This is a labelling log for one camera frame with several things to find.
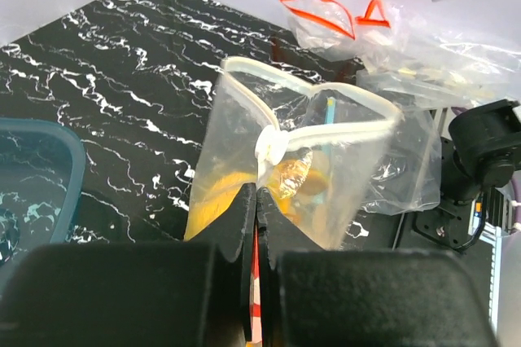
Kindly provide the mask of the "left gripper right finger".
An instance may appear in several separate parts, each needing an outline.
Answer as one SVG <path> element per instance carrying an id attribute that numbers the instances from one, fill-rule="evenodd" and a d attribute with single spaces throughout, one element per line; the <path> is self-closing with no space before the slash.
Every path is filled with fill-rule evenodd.
<path id="1" fill-rule="evenodd" d="M 453 254 L 326 251 L 256 201 L 266 346 L 496 346 L 479 291 Z"/>

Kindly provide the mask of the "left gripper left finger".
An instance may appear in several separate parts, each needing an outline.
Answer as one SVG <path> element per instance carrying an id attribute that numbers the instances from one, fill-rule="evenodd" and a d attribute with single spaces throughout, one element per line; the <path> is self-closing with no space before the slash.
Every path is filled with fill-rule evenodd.
<path id="1" fill-rule="evenodd" d="M 2 296 L 2 345 L 244 346 L 255 214 L 248 183 L 186 242 L 32 251 Z"/>

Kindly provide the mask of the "yellow banana bunch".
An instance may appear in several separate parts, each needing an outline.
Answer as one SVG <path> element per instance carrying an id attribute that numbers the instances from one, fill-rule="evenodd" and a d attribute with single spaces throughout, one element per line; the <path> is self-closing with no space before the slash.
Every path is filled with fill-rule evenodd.
<path id="1" fill-rule="evenodd" d="M 244 172 L 232 172 L 217 180 L 200 202 L 190 205 L 184 239 L 194 238 L 222 215 L 239 193 L 241 186 L 253 181 Z M 296 197 L 322 194 L 329 187 L 325 175 L 303 160 L 285 160 L 275 166 L 268 180 L 268 189 L 275 204 L 291 222 L 299 225 L 302 217 L 296 211 Z"/>

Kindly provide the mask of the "white dotted zip bag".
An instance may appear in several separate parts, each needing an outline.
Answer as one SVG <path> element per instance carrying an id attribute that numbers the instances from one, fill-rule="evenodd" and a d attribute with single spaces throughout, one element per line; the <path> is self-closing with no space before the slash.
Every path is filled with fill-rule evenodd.
<path id="1" fill-rule="evenodd" d="M 349 98 L 374 94 L 341 82 L 312 84 L 239 56 L 224 59 L 221 68 L 191 184 L 189 212 L 192 203 L 200 202 L 217 180 L 232 172 L 251 174 L 250 183 L 268 191 L 272 171 L 285 160 L 303 160 L 323 173 L 320 165 L 327 158 L 322 148 L 356 128 L 318 124 L 312 118 L 317 112 L 311 103 L 326 90 Z M 353 217 L 336 217 L 317 197 L 296 197 L 302 220 L 299 225 L 292 223 L 321 248 L 337 249 L 358 210 Z"/>

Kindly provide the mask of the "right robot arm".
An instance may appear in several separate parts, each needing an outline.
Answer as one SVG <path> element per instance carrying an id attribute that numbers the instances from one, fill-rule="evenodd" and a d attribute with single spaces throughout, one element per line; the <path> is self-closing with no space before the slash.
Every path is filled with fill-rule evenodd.
<path id="1" fill-rule="evenodd" d="M 519 102 L 501 99 L 465 111 L 449 124 L 453 154 L 442 164 L 441 203 L 433 213 L 459 219 L 479 194 L 506 185 L 520 168 Z"/>

